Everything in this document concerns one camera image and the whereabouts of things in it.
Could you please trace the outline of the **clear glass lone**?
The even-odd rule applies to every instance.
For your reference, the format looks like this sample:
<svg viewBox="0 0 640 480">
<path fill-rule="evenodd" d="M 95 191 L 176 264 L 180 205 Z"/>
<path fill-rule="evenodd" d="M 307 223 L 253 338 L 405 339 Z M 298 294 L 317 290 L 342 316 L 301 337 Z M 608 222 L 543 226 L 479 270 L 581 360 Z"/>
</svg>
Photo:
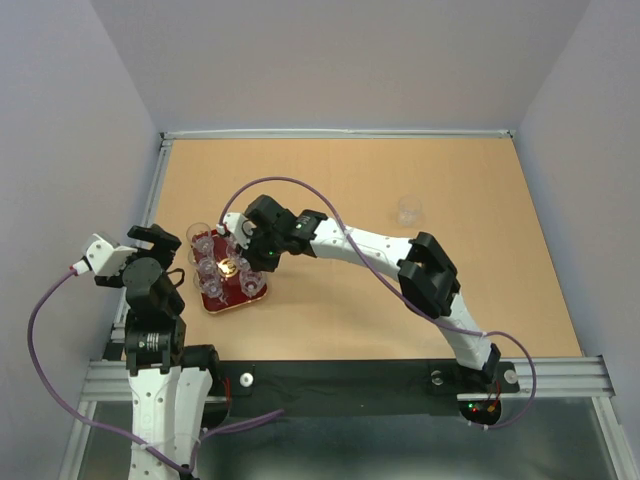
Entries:
<svg viewBox="0 0 640 480">
<path fill-rule="evenodd" d="M 265 287 L 266 277 L 263 272 L 243 270 L 239 273 L 239 285 L 245 296 L 255 298 Z"/>
</svg>

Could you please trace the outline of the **clear glass from corner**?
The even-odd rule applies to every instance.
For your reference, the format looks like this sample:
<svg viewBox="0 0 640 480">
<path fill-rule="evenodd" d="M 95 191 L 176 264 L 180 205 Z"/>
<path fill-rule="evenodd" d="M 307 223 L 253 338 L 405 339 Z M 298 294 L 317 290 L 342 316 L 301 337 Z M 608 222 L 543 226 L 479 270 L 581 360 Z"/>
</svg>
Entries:
<svg viewBox="0 0 640 480">
<path fill-rule="evenodd" d="M 189 241 L 195 253 L 204 256 L 212 256 L 215 241 L 211 227 L 204 222 L 191 224 L 186 231 L 187 240 Z"/>
</svg>

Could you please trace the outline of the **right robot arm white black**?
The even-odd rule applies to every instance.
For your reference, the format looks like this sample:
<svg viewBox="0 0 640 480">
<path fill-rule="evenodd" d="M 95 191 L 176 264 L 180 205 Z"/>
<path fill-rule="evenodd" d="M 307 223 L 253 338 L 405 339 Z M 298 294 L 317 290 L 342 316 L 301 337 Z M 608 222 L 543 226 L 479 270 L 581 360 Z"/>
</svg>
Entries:
<svg viewBox="0 0 640 480">
<path fill-rule="evenodd" d="M 261 195 L 243 213 L 225 215 L 238 252 L 257 272 L 273 272 L 283 253 L 339 260 L 373 271 L 412 312 L 438 327 L 460 365 L 460 378 L 482 390 L 496 378 L 501 353 L 469 312 L 457 268 L 434 236 L 391 237 L 354 229 L 306 209 L 295 215 Z"/>
</svg>

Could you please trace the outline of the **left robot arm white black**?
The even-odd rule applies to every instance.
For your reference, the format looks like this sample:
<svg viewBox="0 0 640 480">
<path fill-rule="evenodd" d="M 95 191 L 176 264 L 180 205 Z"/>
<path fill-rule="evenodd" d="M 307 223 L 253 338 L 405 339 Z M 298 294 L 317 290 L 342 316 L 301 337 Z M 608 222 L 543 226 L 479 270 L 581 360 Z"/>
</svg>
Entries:
<svg viewBox="0 0 640 480">
<path fill-rule="evenodd" d="M 95 282 L 123 289 L 124 354 L 131 392 L 131 479 L 193 479 L 208 394 L 223 371 L 211 345 L 188 347 L 185 303 L 171 267 L 181 241 L 160 226 L 134 226 L 126 247 L 99 236 L 89 250 Z"/>
</svg>

